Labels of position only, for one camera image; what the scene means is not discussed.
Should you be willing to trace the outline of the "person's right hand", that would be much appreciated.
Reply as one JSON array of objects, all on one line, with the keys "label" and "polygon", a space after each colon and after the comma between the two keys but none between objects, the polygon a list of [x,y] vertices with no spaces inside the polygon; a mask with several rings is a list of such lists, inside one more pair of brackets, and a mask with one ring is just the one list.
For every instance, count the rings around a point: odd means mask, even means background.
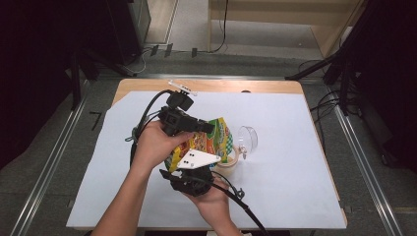
[{"label": "person's right hand", "polygon": [[211,187],[207,193],[186,197],[197,207],[201,217],[213,229],[225,228],[232,224],[229,212],[228,197],[219,189]]}]

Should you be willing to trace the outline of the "black tripod stand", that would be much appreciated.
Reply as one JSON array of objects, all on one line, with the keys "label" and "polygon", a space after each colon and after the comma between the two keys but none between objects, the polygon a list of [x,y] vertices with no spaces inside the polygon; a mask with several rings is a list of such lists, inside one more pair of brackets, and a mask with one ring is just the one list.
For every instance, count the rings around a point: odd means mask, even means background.
[{"label": "black tripod stand", "polygon": [[379,2],[380,0],[368,0],[358,22],[335,53],[293,76],[285,77],[284,80],[299,81],[313,72],[322,69],[324,66],[328,66],[328,69],[323,76],[323,82],[325,85],[333,85],[338,78],[341,78],[339,107],[343,114],[347,115],[349,80],[354,74],[352,68],[354,46],[359,42],[361,35],[365,32],[365,27],[372,20],[375,11],[378,9]]},{"label": "black tripod stand", "polygon": [[72,89],[72,110],[75,110],[82,99],[80,72],[86,75],[87,80],[96,80],[99,72],[94,63],[98,62],[111,69],[121,76],[133,77],[134,73],[123,69],[121,65],[111,62],[109,59],[93,51],[92,49],[82,48],[74,51],[70,56],[71,89]]}]

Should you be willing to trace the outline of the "clear jar with beige collar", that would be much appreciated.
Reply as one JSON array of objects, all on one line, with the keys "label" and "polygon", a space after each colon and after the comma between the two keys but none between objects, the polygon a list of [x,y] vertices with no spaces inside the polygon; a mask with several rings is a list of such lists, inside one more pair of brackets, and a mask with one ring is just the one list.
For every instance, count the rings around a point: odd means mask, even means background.
[{"label": "clear jar with beige collar", "polygon": [[238,130],[237,144],[232,146],[232,152],[227,156],[227,162],[219,162],[213,169],[223,176],[231,176],[241,159],[245,160],[258,147],[258,134],[253,127],[241,126]]}]

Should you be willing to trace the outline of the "light wooden shelf unit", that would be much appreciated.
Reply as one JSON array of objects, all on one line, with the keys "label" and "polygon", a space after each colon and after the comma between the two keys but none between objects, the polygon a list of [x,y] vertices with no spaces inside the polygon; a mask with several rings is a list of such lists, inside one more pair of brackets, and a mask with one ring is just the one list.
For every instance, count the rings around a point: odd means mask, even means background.
[{"label": "light wooden shelf unit", "polygon": [[324,57],[330,56],[346,29],[361,15],[365,0],[208,0],[211,21],[308,25]]}]

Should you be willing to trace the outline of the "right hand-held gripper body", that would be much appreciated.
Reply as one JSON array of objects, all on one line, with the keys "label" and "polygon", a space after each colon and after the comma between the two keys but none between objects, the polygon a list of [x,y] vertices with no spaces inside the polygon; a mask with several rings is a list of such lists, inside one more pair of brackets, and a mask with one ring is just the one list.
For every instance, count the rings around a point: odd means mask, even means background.
[{"label": "right hand-held gripper body", "polygon": [[209,167],[219,161],[218,155],[190,148],[177,164],[180,181],[170,181],[172,188],[193,197],[207,193],[213,183]]}]

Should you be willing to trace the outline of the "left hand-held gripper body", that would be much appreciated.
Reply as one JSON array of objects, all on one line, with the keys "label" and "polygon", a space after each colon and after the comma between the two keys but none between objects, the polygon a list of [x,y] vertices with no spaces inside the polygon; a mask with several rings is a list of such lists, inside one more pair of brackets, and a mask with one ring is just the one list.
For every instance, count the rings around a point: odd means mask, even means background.
[{"label": "left hand-held gripper body", "polygon": [[186,114],[186,111],[194,103],[189,94],[197,94],[172,80],[168,83],[178,90],[169,91],[170,95],[166,100],[166,106],[163,106],[158,114],[158,118],[163,124],[163,132],[168,136],[176,135],[182,131],[196,132],[199,128],[198,119]]}]

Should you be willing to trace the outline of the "metal floor rail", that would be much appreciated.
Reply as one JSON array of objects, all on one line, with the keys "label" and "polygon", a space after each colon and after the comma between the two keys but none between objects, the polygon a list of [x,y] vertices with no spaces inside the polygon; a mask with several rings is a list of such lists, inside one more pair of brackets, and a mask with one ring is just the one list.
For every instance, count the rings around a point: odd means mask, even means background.
[{"label": "metal floor rail", "polygon": [[36,215],[36,212],[46,194],[52,177],[59,165],[65,148],[70,141],[76,125],[84,111],[87,97],[89,95],[89,89],[91,82],[84,81],[81,86],[81,101],[70,112],[68,119],[62,129],[58,139],[56,140],[51,153],[48,155],[46,162],[34,184],[34,187],[30,191],[27,197],[24,207],[20,212],[20,215],[14,225],[10,236],[26,236],[30,228],[30,225]]},{"label": "metal floor rail", "polygon": [[372,212],[378,215],[387,236],[405,236],[387,194],[359,141],[351,119],[343,113],[339,106],[334,108],[334,113],[352,152],[361,179],[366,187],[366,192],[371,198]]}]

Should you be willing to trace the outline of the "white table sheet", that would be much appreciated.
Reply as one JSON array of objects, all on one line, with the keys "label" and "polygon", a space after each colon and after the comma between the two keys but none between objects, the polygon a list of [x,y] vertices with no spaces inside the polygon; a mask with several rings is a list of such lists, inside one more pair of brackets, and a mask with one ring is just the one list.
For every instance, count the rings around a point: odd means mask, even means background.
[{"label": "white table sheet", "polygon": [[[131,91],[108,111],[67,224],[93,228],[130,166],[130,135],[144,111],[165,105],[154,91]],[[346,218],[302,94],[199,92],[190,115],[222,117],[231,134],[250,126],[258,147],[229,181],[267,229],[343,229]]]}]

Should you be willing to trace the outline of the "black cabinet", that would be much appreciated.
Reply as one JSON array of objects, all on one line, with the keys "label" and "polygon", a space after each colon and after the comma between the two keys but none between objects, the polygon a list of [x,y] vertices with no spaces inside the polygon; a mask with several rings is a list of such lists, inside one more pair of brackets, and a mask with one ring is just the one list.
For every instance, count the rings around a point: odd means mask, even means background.
[{"label": "black cabinet", "polygon": [[151,22],[148,0],[103,1],[106,13],[98,45],[113,63],[128,65],[144,50]]}]

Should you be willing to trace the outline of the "person's left hand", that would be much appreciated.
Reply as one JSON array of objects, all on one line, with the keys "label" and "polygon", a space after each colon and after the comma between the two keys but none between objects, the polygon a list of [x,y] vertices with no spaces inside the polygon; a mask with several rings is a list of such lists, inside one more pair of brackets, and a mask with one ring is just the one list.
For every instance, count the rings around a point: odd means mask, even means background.
[{"label": "person's left hand", "polygon": [[160,121],[152,121],[145,126],[138,140],[129,176],[148,178],[152,170],[163,162],[176,147],[193,137],[193,134],[189,132],[170,137],[162,131],[162,128]]}]

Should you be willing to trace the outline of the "green and yellow spout pouch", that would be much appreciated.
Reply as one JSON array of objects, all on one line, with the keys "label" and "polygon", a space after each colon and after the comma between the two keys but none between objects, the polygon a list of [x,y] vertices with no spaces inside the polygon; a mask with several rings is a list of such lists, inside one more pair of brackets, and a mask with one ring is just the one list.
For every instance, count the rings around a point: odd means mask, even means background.
[{"label": "green and yellow spout pouch", "polygon": [[164,161],[165,167],[169,172],[177,169],[179,161],[185,156],[186,152],[192,148],[220,157],[220,160],[212,166],[230,166],[237,159],[232,156],[234,152],[233,136],[226,125],[225,120],[220,117],[208,121],[214,126],[211,133],[197,132],[189,141],[176,147],[170,156]]}]

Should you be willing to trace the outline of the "dark curtain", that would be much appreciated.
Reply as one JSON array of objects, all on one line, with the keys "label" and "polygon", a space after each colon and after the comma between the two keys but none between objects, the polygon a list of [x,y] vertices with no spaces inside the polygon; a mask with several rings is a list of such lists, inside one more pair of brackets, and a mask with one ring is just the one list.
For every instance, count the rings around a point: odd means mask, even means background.
[{"label": "dark curtain", "polygon": [[0,0],[0,169],[72,91],[71,56],[104,13],[104,0]]},{"label": "dark curtain", "polygon": [[363,115],[389,166],[417,173],[417,0],[369,0],[355,45]]}]

